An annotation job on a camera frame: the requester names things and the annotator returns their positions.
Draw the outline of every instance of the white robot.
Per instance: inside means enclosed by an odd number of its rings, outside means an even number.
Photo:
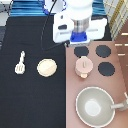
[[[50,11],[55,0],[45,0],[44,8]],[[52,9],[54,15],[53,41],[88,44],[102,39],[107,19],[91,20],[93,0],[57,0]]]

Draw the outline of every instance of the black cloth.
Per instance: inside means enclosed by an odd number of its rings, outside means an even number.
[[[66,128],[66,57],[63,45],[41,50],[40,36],[46,17],[9,17],[0,51],[0,128]],[[51,47],[53,17],[43,39]],[[15,73],[21,51],[25,51],[23,75]],[[40,76],[42,59],[56,61],[57,71]]]

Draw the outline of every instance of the black circular pad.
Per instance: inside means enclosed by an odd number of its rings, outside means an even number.
[[[102,62],[98,66],[100,74],[103,76],[112,76],[115,72],[114,66],[109,62]]]
[[[102,58],[106,58],[111,55],[111,49],[106,45],[99,45],[96,48],[96,54]]]
[[[74,54],[77,56],[77,57],[81,57],[81,56],[87,56],[89,53],[89,50],[86,46],[83,46],[83,47],[75,47],[74,49]]]

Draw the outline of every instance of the pink surface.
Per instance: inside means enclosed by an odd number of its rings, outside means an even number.
[[[96,55],[96,47],[100,44],[111,48],[112,53],[109,57],[101,58]],[[80,78],[75,73],[75,63],[78,58],[74,55],[74,48],[66,48],[66,128],[90,128],[79,119],[75,110],[78,93],[88,86],[97,86],[106,90],[115,103],[120,103],[125,99],[126,87],[114,42],[95,41],[88,48],[87,57],[93,62],[93,70],[86,79]],[[114,65],[115,73],[113,76],[105,77],[99,73],[98,65],[101,62],[110,62]],[[116,110],[113,121],[105,128],[128,128],[128,110],[123,112]]]

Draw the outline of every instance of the bowl rim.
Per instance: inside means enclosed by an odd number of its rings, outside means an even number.
[[[110,100],[112,101],[112,104],[114,104],[113,98],[112,98],[112,97],[108,94],[108,92],[105,91],[104,89],[102,89],[102,88],[100,88],[100,87],[94,87],[94,86],[92,86],[92,87],[86,87],[86,88],[84,88],[84,89],[77,95],[77,98],[76,98],[76,112],[77,112],[79,118],[80,118],[85,124],[87,124],[88,126],[90,126],[90,127],[95,127],[95,128],[96,128],[96,127],[99,127],[99,128],[105,127],[105,126],[109,125],[109,124],[112,122],[112,120],[114,119],[114,117],[115,117],[115,110],[113,110],[113,114],[112,114],[110,120],[109,120],[107,123],[105,123],[105,124],[103,124],[103,125],[98,125],[98,126],[89,124],[89,123],[86,122],[86,121],[81,117],[81,115],[79,114],[79,111],[78,111],[78,108],[77,108],[78,99],[79,99],[80,95],[81,95],[84,91],[89,90],[89,89],[98,89],[98,90],[103,91],[105,94],[108,95],[108,97],[109,97]]]

